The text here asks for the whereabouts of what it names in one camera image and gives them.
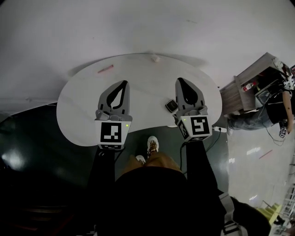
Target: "jeans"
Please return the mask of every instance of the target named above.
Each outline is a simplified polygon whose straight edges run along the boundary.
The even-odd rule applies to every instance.
[[[228,127],[232,130],[259,130],[272,125],[265,107],[261,107],[256,112],[233,116],[228,120]]]

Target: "person's leg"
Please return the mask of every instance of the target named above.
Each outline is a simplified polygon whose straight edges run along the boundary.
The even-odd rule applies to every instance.
[[[131,155],[122,175],[140,167],[143,167],[143,162],[138,160],[134,155]]]
[[[155,136],[150,136],[147,141],[147,161],[144,166],[157,166],[180,171],[176,162],[163,152],[159,152],[159,142]]]
[[[265,107],[228,120],[228,127],[232,130],[259,130],[272,125]]]

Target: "brown pants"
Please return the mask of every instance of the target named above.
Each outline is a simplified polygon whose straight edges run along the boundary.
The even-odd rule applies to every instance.
[[[163,152],[152,152],[151,156],[147,159],[145,164],[143,164],[141,161],[138,161],[134,155],[131,155],[129,158],[129,162],[127,163],[125,169],[122,172],[122,175],[129,171],[144,166],[158,166],[181,172],[179,166],[171,157],[167,156]]]

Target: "white table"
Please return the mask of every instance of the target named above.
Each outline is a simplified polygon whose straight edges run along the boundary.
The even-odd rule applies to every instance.
[[[110,65],[114,67],[98,73]],[[177,59],[161,56],[160,62],[156,63],[149,54],[131,54],[94,63],[65,85],[56,111],[60,130],[74,144],[97,145],[94,119],[100,94],[121,80],[130,84],[133,122],[129,132],[173,125],[174,118],[165,104],[175,99],[175,82],[179,77],[190,80],[203,92],[214,124],[220,117],[222,101],[216,84],[208,75]],[[118,104],[117,98],[112,105]]]

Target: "sneaker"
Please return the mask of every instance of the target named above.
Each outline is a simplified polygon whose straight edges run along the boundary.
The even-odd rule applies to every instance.
[[[139,162],[142,162],[143,164],[146,163],[146,160],[144,159],[144,157],[142,155],[138,155],[135,157]]]
[[[234,133],[234,130],[231,129],[230,127],[227,127],[227,134],[228,134],[228,136],[232,136],[233,133]]]
[[[150,136],[147,140],[147,156],[149,157],[151,155],[151,152],[159,151],[159,141],[155,136]]]

